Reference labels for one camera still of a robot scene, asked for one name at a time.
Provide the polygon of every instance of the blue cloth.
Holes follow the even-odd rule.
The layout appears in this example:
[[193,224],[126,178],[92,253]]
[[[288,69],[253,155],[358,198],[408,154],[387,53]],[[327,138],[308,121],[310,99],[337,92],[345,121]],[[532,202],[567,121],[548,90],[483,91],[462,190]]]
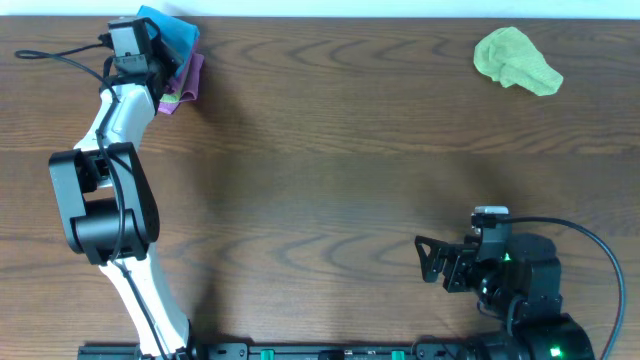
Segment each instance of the blue cloth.
[[[182,56],[184,62],[173,75],[175,77],[180,76],[184,68],[187,66],[193,45],[200,37],[198,27],[180,19],[165,15],[154,8],[144,5],[140,7],[138,16],[148,17],[153,20],[153,22],[160,28],[162,39]],[[149,25],[147,25],[147,29],[149,31],[149,35],[152,38],[155,37],[155,29]]]

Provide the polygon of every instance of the white wall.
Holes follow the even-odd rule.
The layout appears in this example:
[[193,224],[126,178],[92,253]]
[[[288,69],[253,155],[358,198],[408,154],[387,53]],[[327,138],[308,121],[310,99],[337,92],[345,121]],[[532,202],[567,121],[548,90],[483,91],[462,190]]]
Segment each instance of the white wall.
[[2,15],[542,17],[640,19],[640,0],[0,0]]

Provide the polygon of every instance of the green led light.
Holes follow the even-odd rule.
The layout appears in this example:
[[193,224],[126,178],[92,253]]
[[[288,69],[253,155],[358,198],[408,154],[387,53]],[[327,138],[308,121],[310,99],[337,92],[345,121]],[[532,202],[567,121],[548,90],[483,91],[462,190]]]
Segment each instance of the green led light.
[[549,350],[551,351],[551,357],[562,357],[562,351],[559,347],[553,347]]

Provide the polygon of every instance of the cloth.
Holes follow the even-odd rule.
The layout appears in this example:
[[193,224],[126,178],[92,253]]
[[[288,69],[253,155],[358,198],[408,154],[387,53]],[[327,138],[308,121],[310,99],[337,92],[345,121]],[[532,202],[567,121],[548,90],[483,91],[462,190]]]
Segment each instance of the cloth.
[[[148,17],[153,20],[160,28],[164,42],[182,56],[184,60],[182,65],[178,67],[173,77],[169,79],[169,86],[171,88],[179,88],[180,84],[177,82],[177,79],[180,74],[185,71],[186,64],[189,63],[189,55],[191,55],[194,45],[200,37],[198,27],[144,5],[140,7],[138,16]],[[147,30],[151,37],[156,36],[156,31],[151,26],[147,25]]]
[[518,84],[538,96],[555,94],[563,80],[527,35],[515,27],[498,29],[482,39],[476,45],[473,63],[503,87]]
[[180,73],[180,75],[172,76],[169,79],[168,85],[165,88],[165,95],[162,96],[162,99],[160,101],[178,102],[180,96],[182,95],[182,88],[184,87],[184,83],[187,80],[187,74],[189,74],[189,65],[191,64],[191,58],[193,57],[193,53],[195,53],[197,47],[198,40],[196,40],[196,43],[193,45],[193,49],[191,49],[191,54],[189,54],[189,58],[187,59],[184,70]]
[[191,58],[191,62],[189,64],[189,70],[187,72],[187,77],[184,82],[184,87],[182,88],[182,92],[180,98],[177,102],[164,102],[160,101],[160,105],[158,106],[158,110],[162,111],[165,114],[173,114],[180,103],[185,101],[193,101],[198,98],[198,85],[200,83],[200,70],[202,69],[202,64],[204,63],[204,55],[194,53]]

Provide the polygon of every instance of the purple cloth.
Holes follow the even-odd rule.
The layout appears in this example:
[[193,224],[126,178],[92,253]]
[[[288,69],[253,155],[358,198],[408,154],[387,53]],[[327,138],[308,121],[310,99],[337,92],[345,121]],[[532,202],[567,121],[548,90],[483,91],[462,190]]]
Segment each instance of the purple cloth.
[[[191,62],[191,59],[193,58],[193,54],[195,54],[196,49],[198,48],[198,41],[200,41],[200,39],[196,39],[196,42],[193,44],[193,48],[191,49],[191,53],[189,54],[189,58],[187,59],[187,62],[186,62],[187,64]],[[169,79],[167,94],[173,94],[176,91],[179,91],[180,89],[182,89],[188,73],[189,71],[183,71],[180,73],[178,77],[172,76]]]
[[187,79],[185,80],[184,87],[182,88],[182,96],[180,97],[180,102],[177,102],[177,103],[160,102],[160,106],[158,107],[159,111],[162,111],[165,114],[173,114],[178,108],[178,106],[180,106],[181,102],[193,101],[198,98],[198,84],[200,83],[200,69],[202,69],[203,63],[204,63],[204,55],[193,53],[193,56],[191,58],[191,64],[189,64]]

